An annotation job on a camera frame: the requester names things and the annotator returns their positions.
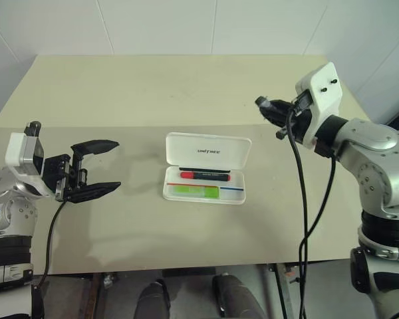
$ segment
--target blue line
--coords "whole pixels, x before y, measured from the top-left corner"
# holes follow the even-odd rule
[[[230,191],[243,191],[244,188],[233,188],[233,187],[220,187],[220,189],[227,189]]]

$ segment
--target wall tile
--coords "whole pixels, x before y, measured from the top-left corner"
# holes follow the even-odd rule
[[[100,0],[116,54],[209,54],[215,0]]]
[[[357,92],[399,42],[399,0],[333,0],[306,54],[325,54]]]
[[[375,122],[386,123],[399,113],[399,45],[356,97]]]
[[[217,0],[213,53],[302,54],[326,0]]]
[[[0,0],[0,33],[18,59],[112,54],[95,0]]]

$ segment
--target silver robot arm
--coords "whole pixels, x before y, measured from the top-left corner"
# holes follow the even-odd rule
[[[322,156],[333,154],[360,186],[360,247],[350,254],[352,284],[367,293],[380,319],[399,318],[399,133],[367,121],[338,117],[341,87],[333,63],[296,84],[295,100],[256,99],[261,114],[281,127],[295,112],[295,139]]]
[[[39,122],[31,122],[24,133],[11,134],[6,166],[0,169],[0,318],[44,316],[39,287],[29,284],[33,278],[31,239],[38,215],[35,201],[52,197],[80,203],[120,186],[120,182],[87,185],[87,170],[81,168],[84,155],[108,152],[118,143],[94,140],[75,144],[72,163],[67,154],[44,159],[40,128]]]

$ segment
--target beige tabletop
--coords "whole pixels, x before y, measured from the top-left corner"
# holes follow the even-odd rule
[[[168,61],[181,58],[182,62],[188,59],[174,56],[154,58]],[[124,62],[122,66],[136,66],[136,63],[128,62],[130,59],[115,58]],[[148,60],[148,57],[134,59]],[[196,64],[193,63],[196,65],[195,77],[201,77],[198,61],[202,60],[205,76],[220,79],[220,89],[214,86],[216,82],[192,80],[190,71],[183,77],[181,70],[178,70],[178,81],[171,83],[172,77],[163,75],[166,81],[151,80],[148,90],[135,93],[135,90],[130,91],[135,84],[123,89],[123,85],[118,84],[119,81],[106,68],[109,63],[115,72],[118,71],[114,58],[71,57],[69,60],[73,67],[69,67],[65,58],[43,57],[37,60],[14,92],[0,115],[0,166],[4,164],[10,133],[21,132],[21,126],[29,120],[43,123],[40,137],[47,157],[62,153],[72,155],[69,147],[86,140],[110,139],[120,143],[118,148],[107,154],[90,156],[84,160],[89,183],[121,181],[122,185],[101,199],[67,204],[55,227],[51,273],[297,260],[303,226],[295,161],[288,141],[275,138],[277,129],[264,123],[253,101],[260,94],[292,99],[296,80],[325,62],[324,58],[277,56],[275,59],[279,62],[287,59],[286,64],[278,64],[278,67],[272,62],[272,56],[195,56],[193,59],[196,60]],[[270,66],[267,76],[259,72],[266,69],[266,66],[258,67],[263,61]],[[92,78],[95,72],[90,68],[77,68],[79,64],[86,66],[86,63],[95,65],[96,77]],[[209,63],[227,67],[207,68]],[[60,69],[68,69],[65,72],[72,85],[64,81],[62,74],[54,77],[49,71],[42,71],[41,65],[49,71],[53,68],[57,73]],[[151,67],[160,65],[152,63]],[[292,65],[296,65],[293,69],[300,68],[301,71],[291,69]],[[285,78],[284,67],[292,78]],[[101,74],[104,73],[108,81],[99,81],[98,78],[102,78]],[[244,74],[248,79],[246,81],[233,78]],[[126,79],[125,83],[128,82],[135,83],[135,79]],[[147,79],[141,78],[140,82],[146,89]],[[193,86],[184,86],[184,82]],[[36,93],[36,85],[41,93]],[[171,103],[170,93],[165,96],[163,104],[157,102],[166,91],[162,90],[162,86],[174,90],[173,95],[178,97],[174,102],[176,106]],[[189,89],[190,94],[182,94],[181,90]],[[208,123],[202,111],[213,112],[214,116],[208,116]],[[347,89],[344,89],[340,115],[345,118],[366,118]],[[168,132],[250,138],[253,146],[244,169],[246,202],[243,205],[214,205],[166,201],[162,197],[162,186],[168,167],[164,143]],[[312,221],[322,200],[330,163],[304,148],[300,148],[300,153],[309,196],[309,218]],[[37,201],[39,220],[32,248],[36,273],[43,271],[47,230],[58,206],[52,199]],[[347,258],[350,249],[357,246],[356,230],[360,224],[360,211],[356,181],[338,165],[327,209],[310,240],[309,258]]]

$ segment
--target green highlighter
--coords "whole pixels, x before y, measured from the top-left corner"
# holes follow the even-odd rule
[[[173,193],[196,198],[218,199],[220,196],[218,186],[173,185]]]

